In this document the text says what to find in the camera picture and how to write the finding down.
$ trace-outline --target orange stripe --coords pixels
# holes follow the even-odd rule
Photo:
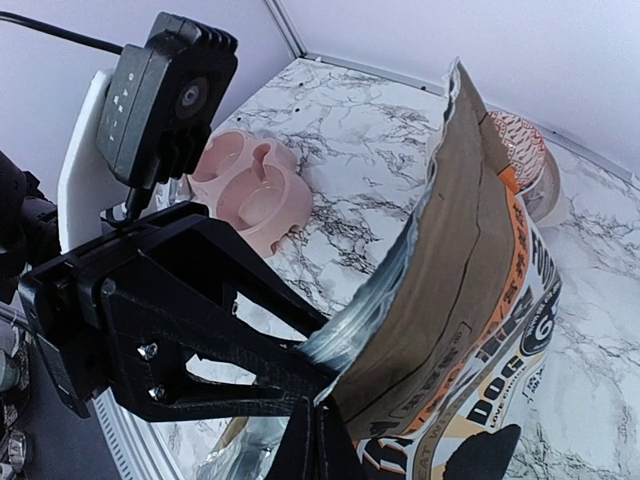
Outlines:
[[[527,225],[527,217],[525,214],[524,207],[520,204],[520,202],[516,199],[514,193],[509,189],[505,188],[507,203],[509,205],[509,216],[511,218],[511,228],[513,230],[513,239],[514,239],[514,249],[513,255],[511,257],[511,268],[509,270],[509,276],[507,277],[507,283],[504,286],[502,291],[502,295],[500,295],[500,299],[493,310],[493,314],[489,318],[489,321],[485,325],[484,330],[478,340],[467,350],[464,357],[458,362],[447,374],[445,380],[440,384],[440,388],[438,392],[433,397],[433,399],[418,413],[418,415],[413,419],[411,424],[402,432],[401,435],[407,435],[409,433],[413,433],[419,428],[421,428],[426,421],[433,415],[435,412],[438,403],[444,398],[444,396],[451,390],[456,378],[462,371],[464,365],[469,360],[471,354],[480,346],[487,341],[489,336],[493,334],[502,324],[502,321],[505,319],[507,313],[513,307],[515,299],[518,297],[520,291],[522,290],[522,285],[524,284],[524,279],[526,277],[527,269],[529,268],[529,227]],[[520,226],[518,222],[518,216],[516,215],[516,208],[520,209],[522,216],[522,225]],[[524,232],[526,236],[526,248],[522,248],[519,241],[519,230]],[[522,277],[518,276],[518,256],[524,256],[524,267]],[[507,294],[511,294],[511,302],[507,301]]]
[[[516,169],[511,165],[502,170],[498,177],[500,178],[500,180],[502,180],[502,183],[509,187],[509,190],[511,190],[513,193],[520,193],[520,190],[522,190],[520,188],[520,185],[518,185],[518,179],[516,178]]]

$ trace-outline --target screw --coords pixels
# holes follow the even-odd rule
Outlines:
[[[161,401],[166,394],[167,394],[167,391],[164,389],[162,385],[158,385],[157,387],[153,387],[149,389],[149,396],[152,399],[154,399],[156,402]]]
[[[198,87],[197,85],[191,85],[186,92],[184,92],[184,95],[182,95],[182,106],[183,107],[190,107],[191,105],[193,105],[194,103],[196,103],[196,100],[198,100],[198,97],[200,96],[200,87]]]
[[[9,435],[9,445],[7,447],[9,454],[9,464],[13,469],[20,473],[24,469],[25,463],[29,458],[29,443],[27,436],[19,430],[12,430]]]
[[[140,345],[138,354],[147,362],[158,354],[158,344],[150,343],[149,345]]]

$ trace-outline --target camera lens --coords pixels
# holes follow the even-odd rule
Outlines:
[[[184,108],[190,107],[191,105],[196,103],[196,100],[198,100],[199,96],[200,96],[200,87],[198,87],[197,85],[192,85],[182,95],[182,106]]]
[[[204,77],[197,77],[187,82],[178,95],[176,115],[186,120],[200,111],[207,103],[209,82]]]

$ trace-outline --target gray veining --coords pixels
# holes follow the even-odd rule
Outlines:
[[[315,206],[303,231],[268,263],[327,315],[341,310],[400,232],[424,185],[427,138],[444,100],[394,82],[297,60],[221,129],[274,137],[300,157]],[[570,215],[542,231],[564,280],[538,395],[508,478],[640,478],[640,192],[555,145]],[[274,335],[294,332],[246,301],[239,316]],[[234,381],[233,369],[193,362]],[[225,420],[160,424],[193,478]]]

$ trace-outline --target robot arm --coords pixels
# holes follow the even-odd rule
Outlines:
[[[364,478],[337,407],[331,399],[314,406],[335,372],[252,329],[233,304],[242,293],[305,336],[326,319],[206,207],[183,203],[140,218],[157,183],[195,169],[236,69],[236,45],[226,32],[162,13],[143,48],[124,47],[81,111],[60,181],[59,227],[49,202],[37,217],[48,220],[49,249],[34,260],[23,253],[31,233],[26,248],[7,234],[0,241],[19,255],[1,270],[11,288],[25,263],[36,266],[20,279],[21,300],[58,394],[78,415],[106,388],[151,422],[290,415],[268,478]],[[33,189],[0,161],[17,179],[0,201],[3,221],[20,232],[28,222],[15,215],[15,199]],[[110,209],[121,202],[117,220]],[[105,210],[112,231],[103,234]],[[186,369],[193,355],[234,363],[256,382],[196,378]]]

